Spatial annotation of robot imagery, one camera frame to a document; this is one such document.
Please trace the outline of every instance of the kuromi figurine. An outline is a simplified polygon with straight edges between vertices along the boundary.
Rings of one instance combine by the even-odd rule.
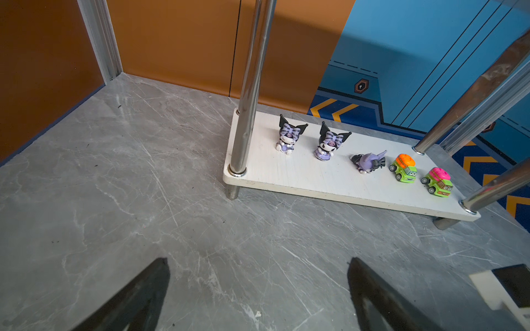
[[[291,155],[295,149],[295,142],[304,133],[307,126],[308,124],[293,126],[287,122],[283,115],[280,115],[280,141],[276,143],[276,150]]]
[[[315,156],[321,161],[327,161],[333,156],[333,152],[339,149],[340,145],[348,139],[351,132],[335,133],[331,132],[326,123],[322,122],[320,128],[319,146],[315,150]]]
[[[366,174],[385,166],[385,153],[386,151],[377,155],[373,153],[358,154],[353,155],[350,160],[357,166],[360,173]]]

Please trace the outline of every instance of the chrome pole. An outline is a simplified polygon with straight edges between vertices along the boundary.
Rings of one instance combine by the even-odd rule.
[[[276,0],[256,0],[249,54],[247,56],[243,88],[238,106],[239,118],[235,131],[234,146],[232,148],[232,158],[228,166],[228,172],[235,177],[244,176],[246,173],[246,161],[249,155],[250,140],[254,128],[256,106],[258,105],[261,71],[267,52],[275,7]],[[227,186],[226,196],[230,200],[237,199],[238,193],[238,186]]]
[[[530,183],[530,157],[508,169],[481,189],[460,201],[460,206],[470,214],[507,196]],[[458,220],[440,218],[434,221],[437,228],[445,230],[458,223]]]
[[[497,61],[476,79],[475,83],[412,149],[416,153],[424,155],[429,147],[434,145],[445,133],[492,94],[526,58],[529,51],[530,30],[514,41]]]
[[[477,106],[440,143],[440,147],[453,156],[528,93],[530,93],[530,61],[520,66],[498,89]]]

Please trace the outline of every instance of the gray marble floor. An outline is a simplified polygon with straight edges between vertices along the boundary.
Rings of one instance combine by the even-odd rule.
[[[1,167],[0,329],[68,330],[159,256],[172,273],[160,330],[358,330],[353,256],[446,330],[521,329],[467,276],[530,264],[530,234],[498,204],[440,231],[424,216],[252,189],[229,201],[236,103],[121,74]],[[429,155],[464,194],[479,187],[438,147]]]

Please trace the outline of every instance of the orange wall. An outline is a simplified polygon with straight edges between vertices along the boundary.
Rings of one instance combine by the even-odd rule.
[[[0,162],[103,84],[74,0],[0,2]]]
[[[124,72],[228,95],[239,0],[107,0]]]
[[[278,0],[261,103],[307,111],[354,2]],[[254,0],[108,0],[123,70],[239,97],[254,4]]]
[[[259,102],[307,113],[355,0],[278,0]],[[242,0],[230,96],[240,97],[254,0]]]

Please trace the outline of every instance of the white shelf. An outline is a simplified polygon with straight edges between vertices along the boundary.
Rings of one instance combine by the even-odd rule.
[[[463,221],[480,218],[480,214],[471,215],[458,205],[458,201],[464,198],[457,188],[458,183],[453,183],[455,187],[448,198],[427,192],[420,179],[436,164],[427,155],[414,153],[409,145],[352,133],[331,160],[320,161],[313,155],[319,143],[320,125],[309,124],[295,144],[293,153],[286,155],[276,150],[279,116],[262,112],[257,112],[255,118],[247,173],[243,177],[234,177],[227,168],[238,117],[234,112],[223,171],[226,184]],[[287,120],[294,125],[304,124]],[[333,121],[326,120],[326,124],[336,133],[343,132],[332,128]],[[349,159],[354,154],[379,154],[384,150],[388,150],[386,168],[369,174],[360,174]],[[394,173],[388,170],[401,153],[409,154],[416,161],[418,175],[414,183],[398,182]]]

